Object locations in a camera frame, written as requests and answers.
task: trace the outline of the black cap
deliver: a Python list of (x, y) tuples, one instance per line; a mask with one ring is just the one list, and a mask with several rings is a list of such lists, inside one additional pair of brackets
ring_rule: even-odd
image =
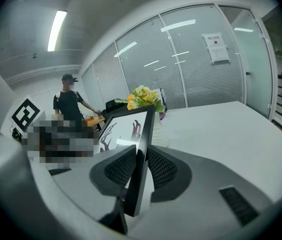
[(64, 74), (62, 76), (62, 81), (65, 81), (65, 80), (72, 80), (73, 82), (78, 82), (78, 79), (69, 73)]

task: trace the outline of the white vase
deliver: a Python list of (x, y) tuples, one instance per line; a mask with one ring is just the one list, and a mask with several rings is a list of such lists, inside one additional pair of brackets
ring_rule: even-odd
[(154, 114), (153, 132), (152, 132), (152, 145), (167, 147), (169, 140), (164, 134), (163, 126), (159, 117), (159, 113)]

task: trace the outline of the man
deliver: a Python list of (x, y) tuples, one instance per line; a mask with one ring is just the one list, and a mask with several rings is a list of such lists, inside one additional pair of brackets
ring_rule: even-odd
[(56, 94), (53, 99), (53, 109), (55, 114), (63, 115), (63, 120), (82, 121), (84, 120), (78, 106), (80, 102), (83, 106), (92, 110), (97, 115), (101, 115), (100, 110), (95, 110), (87, 102), (85, 102), (77, 91), (72, 90), (74, 83), (78, 79), (73, 75), (67, 73), (62, 76), (62, 90)]

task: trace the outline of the purple object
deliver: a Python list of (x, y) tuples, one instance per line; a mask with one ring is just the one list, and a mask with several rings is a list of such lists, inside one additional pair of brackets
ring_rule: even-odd
[(166, 116), (166, 113), (160, 113), (160, 114), (159, 114), (160, 120), (162, 120), (165, 116)]

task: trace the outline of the table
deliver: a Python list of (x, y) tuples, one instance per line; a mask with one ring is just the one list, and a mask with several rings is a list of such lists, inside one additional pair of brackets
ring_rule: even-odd
[(169, 148), (213, 159), (282, 198), (282, 131), (236, 101), (168, 110), (161, 121)]
[(103, 119), (99, 119), (98, 116), (94, 116), (93, 120), (88, 121), (88, 118), (85, 119), (85, 121), (87, 123), (87, 126), (89, 126), (89, 127), (96, 126), (98, 128), (98, 130), (101, 131), (100, 123), (104, 122), (106, 119), (104, 119), (104, 118)]

